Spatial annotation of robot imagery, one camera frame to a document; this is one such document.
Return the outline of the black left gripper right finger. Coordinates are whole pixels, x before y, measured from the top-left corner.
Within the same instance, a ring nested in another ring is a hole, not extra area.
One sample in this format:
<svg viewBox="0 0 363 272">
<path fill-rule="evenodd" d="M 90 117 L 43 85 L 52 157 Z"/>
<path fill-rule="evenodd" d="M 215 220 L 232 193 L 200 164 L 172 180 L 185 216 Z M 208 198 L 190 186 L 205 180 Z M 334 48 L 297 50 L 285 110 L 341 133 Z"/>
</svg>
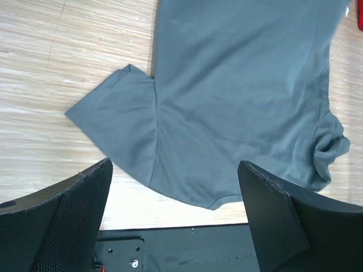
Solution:
<svg viewBox="0 0 363 272">
<path fill-rule="evenodd" d="M 362 271 L 362 206 L 248 161 L 238 178 L 260 271 Z"/>
</svg>

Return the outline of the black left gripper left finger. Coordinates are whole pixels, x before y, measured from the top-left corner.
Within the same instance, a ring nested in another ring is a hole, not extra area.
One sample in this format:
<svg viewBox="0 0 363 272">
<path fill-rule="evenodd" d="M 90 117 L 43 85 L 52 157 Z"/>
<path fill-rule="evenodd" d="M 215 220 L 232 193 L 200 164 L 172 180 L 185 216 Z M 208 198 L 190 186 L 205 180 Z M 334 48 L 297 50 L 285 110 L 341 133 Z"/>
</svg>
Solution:
<svg viewBox="0 0 363 272">
<path fill-rule="evenodd" d="M 113 165 L 1 204 L 1 271 L 95 271 L 94 248 Z"/>
</svg>

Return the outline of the dark grey t shirt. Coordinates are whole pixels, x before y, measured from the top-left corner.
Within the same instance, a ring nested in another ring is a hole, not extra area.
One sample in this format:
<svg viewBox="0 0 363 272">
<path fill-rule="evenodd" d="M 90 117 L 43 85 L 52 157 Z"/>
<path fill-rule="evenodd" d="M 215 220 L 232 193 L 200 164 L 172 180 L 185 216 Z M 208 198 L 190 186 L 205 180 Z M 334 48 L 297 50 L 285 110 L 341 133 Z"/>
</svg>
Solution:
<svg viewBox="0 0 363 272">
<path fill-rule="evenodd" d="M 330 44 L 348 1 L 160 1 L 154 74 L 115 71 L 72 120 L 144 186 L 215 210 L 242 160 L 318 192 L 349 151 L 330 111 Z"/>
</svg>

